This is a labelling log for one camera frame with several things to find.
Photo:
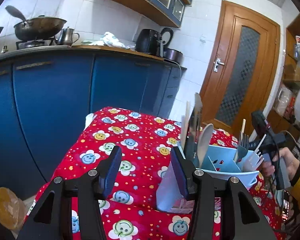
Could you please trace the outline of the dark grey plastic fork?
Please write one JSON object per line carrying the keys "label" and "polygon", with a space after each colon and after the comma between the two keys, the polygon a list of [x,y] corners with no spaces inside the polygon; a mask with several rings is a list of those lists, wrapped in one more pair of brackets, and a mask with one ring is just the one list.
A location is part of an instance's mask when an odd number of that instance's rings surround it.
{"label": "dark grey plastic fork", "polygon": [[241,133],[239,137],[239,145],[237,146],[237,151],[234,156],[234,162],[238,163],[241,161],[247,154],[249,150],[249,137],[244,132]]}

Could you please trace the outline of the wooden chopstick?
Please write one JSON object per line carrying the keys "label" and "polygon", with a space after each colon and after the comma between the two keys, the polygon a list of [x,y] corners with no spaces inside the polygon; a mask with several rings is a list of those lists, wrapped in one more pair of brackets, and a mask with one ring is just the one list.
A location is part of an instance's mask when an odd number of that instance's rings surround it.
{"label": "wooden chopstick", "polygon": [[243,137],[243,134],[244,134],[245,124],[246,124],[246,119],[243,119],[243,121],[242,121],[242,126],[241,126],[241,130],[240,130],[240,135],[241,135],[241,137]]}

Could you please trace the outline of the white plastic fork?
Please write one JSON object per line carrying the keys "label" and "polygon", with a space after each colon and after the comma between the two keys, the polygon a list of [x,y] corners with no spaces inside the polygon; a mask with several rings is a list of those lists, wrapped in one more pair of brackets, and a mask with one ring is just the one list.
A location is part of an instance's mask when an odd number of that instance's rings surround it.
{"label": "white plastic fork", "polygon": [[253,172],[264,161],[264,157],[262,157],[260,147],[261,147],[263,141],[265,140],[266,136],[267,136],[266,134],[263,136],[260,143],[255,148],[254,152],[245,160],[245,162],[243,163],[242,168],[241,168],[242,172]]}

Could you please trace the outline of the light blue utensil holder box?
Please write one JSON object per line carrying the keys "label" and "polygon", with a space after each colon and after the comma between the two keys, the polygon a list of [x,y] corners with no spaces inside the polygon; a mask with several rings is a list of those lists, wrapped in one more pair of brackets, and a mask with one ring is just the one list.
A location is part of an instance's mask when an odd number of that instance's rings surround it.
{"label": "light blue utensil holder box", "polygon": [[212,203],[218,187],[232,177],[246,189],[257,181],[258,171],[243,172],[242,164],[233,160],[236,149],[210,145],[201,168],[185,159],[174,146],[171,160],[156,192],[157,210],[169,213],[191,213],[193,206],[207,200]]}

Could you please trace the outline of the white plastic spoon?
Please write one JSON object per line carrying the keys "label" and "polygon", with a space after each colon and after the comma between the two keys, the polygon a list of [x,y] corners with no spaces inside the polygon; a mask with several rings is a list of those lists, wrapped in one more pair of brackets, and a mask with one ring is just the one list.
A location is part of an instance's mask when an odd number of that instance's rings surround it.
{"label": "white plastic spoon", "polygon": [[197,144],[198,168],[201,168],[213,134],[213,124],[208,124],[199,136]]}

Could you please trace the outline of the stainless steel smiley spoon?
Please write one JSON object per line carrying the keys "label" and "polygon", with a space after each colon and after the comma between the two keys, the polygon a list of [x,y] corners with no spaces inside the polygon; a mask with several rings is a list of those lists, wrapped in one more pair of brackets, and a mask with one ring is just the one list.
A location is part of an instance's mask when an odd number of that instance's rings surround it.
{"label": "stainless steel smiley spoon", "polygon": [[195,159],[196,152],[197,152],[197,144],[198,144],[198,137],[199,137],[199,130],[201,125],[201,117],[202,117],[202,109],[203,104],[201,97],[198,93],[194,94],[194,109],[193,109],[193,117],[194,117],[194,146],[193,146],[193,154],[192,159]]}

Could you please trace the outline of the white chopstick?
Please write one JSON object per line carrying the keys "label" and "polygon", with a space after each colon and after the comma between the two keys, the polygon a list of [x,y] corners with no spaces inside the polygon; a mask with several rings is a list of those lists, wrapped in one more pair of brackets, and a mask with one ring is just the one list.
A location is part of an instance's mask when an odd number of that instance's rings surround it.
{"label": "white chopstick", "polygon": [[188,127],[189,127],[189,118],[190,118],[190,107],[191,104],[189,101],[186,102],[186,114],[185,114],[185,132],[184,132],[184,141],[187,139]]}

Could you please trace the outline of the round wooden stool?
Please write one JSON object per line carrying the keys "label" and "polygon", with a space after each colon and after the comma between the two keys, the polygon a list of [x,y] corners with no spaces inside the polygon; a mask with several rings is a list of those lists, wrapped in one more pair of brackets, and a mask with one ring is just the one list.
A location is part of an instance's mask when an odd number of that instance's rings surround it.
{"label": "round wooden stool", "polygon": [[0,224],[8,230],[19,231],[27,214],[25,204],[13,191],[0,187]]}

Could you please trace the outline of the brown wooden door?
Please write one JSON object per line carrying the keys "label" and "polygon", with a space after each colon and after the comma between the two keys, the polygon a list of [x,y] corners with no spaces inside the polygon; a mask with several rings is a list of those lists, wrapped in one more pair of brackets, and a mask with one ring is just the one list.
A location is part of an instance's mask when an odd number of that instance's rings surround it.
{"label": "brown wooden door", "polygon": [[[251,134],[251,113],[264,110],[280,52],[280,26],[242,5],[222,1],[217,34],[200,97],[202,122],[239,135]],[[213,71],[220,58],[224,66]]]}

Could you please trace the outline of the blue base cabinets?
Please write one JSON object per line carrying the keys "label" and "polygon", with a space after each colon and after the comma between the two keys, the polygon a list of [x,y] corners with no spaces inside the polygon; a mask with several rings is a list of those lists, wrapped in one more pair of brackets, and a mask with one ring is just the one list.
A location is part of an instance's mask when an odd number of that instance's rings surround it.
{"label": "blue base cabinets", "polygon": [[60,46],[0,55],[0,187],[19,198],[50,180],[89,113],[113,106],[166,118],[185,68]]}

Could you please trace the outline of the red smiley flower tablecloth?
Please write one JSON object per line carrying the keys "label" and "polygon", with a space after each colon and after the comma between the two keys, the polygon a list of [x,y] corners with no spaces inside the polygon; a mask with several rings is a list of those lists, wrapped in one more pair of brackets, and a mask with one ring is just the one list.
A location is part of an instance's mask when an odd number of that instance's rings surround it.
{"label": "red smiley flower tablecloth", "polygon": [[156,207],[156,191],[180,128],[173,120],[105,107],[92,115],[53,176],[76,179],[119,146],[122,161],[113,190],[99,202],[106,238],[185,239],[191,215],[161,212]]}

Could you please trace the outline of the black air fryer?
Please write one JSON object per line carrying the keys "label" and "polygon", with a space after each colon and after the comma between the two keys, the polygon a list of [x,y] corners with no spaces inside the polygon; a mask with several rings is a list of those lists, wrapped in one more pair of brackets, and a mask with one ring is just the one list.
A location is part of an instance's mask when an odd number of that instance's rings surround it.
{"label": "black air fryer", "polygon": [[152,56],[163,57],[162,35],[153,29],[142,29],[136,40],[135,50]]}

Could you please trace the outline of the steel kettle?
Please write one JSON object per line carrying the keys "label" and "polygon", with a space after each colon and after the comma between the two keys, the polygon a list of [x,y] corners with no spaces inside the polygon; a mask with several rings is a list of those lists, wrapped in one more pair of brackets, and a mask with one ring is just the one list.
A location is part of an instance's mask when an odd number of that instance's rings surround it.
{"label": "steel kettle", "polygon": [[77,42],[79,38],[79,33],[76,33],[74,29],[67,27],[61,30],[59,38],[55,37],[55,43],[62,46],[71,46],[73,43]]}

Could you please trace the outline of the crumpled cloth on counter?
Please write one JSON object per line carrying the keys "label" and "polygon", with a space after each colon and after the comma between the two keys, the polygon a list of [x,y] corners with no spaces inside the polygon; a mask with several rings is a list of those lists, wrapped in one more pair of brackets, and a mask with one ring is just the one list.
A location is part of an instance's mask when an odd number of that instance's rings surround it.
{"label": "crumpled cloth on counter", "polygon": [[105,32],[104,35],[97,41],[89,44],[90,46],[108,46],[112,48],[130,49],[129,46],[122,43],[114,34]]}

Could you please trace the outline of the dark wok with ladle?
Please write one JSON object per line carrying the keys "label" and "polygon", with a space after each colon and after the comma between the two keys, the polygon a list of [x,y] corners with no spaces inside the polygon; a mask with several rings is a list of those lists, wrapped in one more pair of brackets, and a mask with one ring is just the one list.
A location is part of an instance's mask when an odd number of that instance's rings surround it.
{"label": "dark wok with ladle", "polygon": [[11,5],[7,5],[5,9],[11,16],[21,20],[13,27],[16,37],[25,42],[47,40],[59,33],[67,22],[61,18],[47,16],[26,19],[21,11]]}

